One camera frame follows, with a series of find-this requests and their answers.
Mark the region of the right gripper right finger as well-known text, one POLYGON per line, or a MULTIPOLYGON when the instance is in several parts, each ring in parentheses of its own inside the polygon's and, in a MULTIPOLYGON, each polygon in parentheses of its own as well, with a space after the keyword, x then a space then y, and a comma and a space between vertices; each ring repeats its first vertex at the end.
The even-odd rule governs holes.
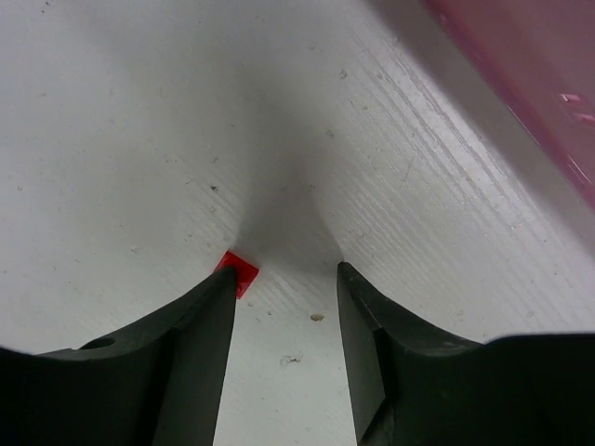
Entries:
POLYGON ((476 343, 390 300, 351 264, 337 301, 361 445, 590 445, 594 337, 476 343))

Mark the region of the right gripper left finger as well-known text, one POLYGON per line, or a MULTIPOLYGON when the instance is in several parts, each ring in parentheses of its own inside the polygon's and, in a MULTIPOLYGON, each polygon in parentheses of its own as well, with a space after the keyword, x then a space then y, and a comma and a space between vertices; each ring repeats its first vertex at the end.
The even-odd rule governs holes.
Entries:
POLYGON ((5 445, 209 445, 236 307, 237 273, 77 349, 1 351, 5 445))

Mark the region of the tiny red square plate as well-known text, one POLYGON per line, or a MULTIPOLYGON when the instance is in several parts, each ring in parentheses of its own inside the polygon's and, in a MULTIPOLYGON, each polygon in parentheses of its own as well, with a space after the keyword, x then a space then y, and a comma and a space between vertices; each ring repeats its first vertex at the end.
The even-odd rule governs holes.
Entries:
POLYGON ((233 267, 236 270, 236 298, 241 299, 259 274, 259 268, 242 259, 233 251, 226 251, 215 267, 215 271, 233 267))

